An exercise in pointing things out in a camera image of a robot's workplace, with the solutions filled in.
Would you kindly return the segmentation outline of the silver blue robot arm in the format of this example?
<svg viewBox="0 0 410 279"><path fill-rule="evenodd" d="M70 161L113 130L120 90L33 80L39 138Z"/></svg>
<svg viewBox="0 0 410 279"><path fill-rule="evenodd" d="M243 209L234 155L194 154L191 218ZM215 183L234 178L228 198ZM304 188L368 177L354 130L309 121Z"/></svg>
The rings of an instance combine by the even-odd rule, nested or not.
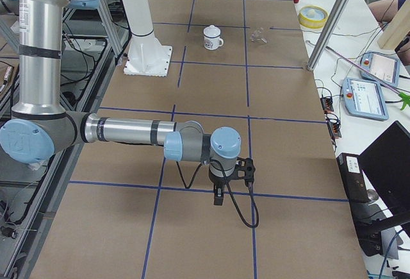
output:
<svg viewBox="0 0 410 279"><path fill-rule="evenodd" d="M36 164L80 143L161 146L165 158L209 165L214 203L223 203L238 177L239 133L206 134L195 122L115 119L69 112L60 104L62 18L68 6L97 8L100 0L19 0L20 91L12 118L1 127L1 147L14 160Z"/></svg>

